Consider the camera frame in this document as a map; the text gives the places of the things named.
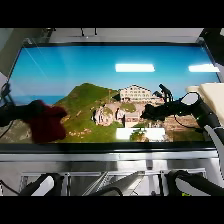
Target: grassy mountain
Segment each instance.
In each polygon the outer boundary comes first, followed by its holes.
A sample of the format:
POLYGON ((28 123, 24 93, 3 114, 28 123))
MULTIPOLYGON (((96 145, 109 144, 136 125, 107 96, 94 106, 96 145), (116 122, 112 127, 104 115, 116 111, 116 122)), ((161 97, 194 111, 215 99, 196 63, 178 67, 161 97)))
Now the grassy mountain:
MULTIPOLYGON (((111 90, 110 97, 118 94, 111 90)), ((109 89, 84 83, 76 86, 67 97, 56 103, 62 106, 69 114, 69 119, 64 122, 67 137, 58 142, 114 142, 116 129, 122 127, 117 122, 110 126, 97 126, 91 120, 93 111, 100 105, 108 103, 109 89)))

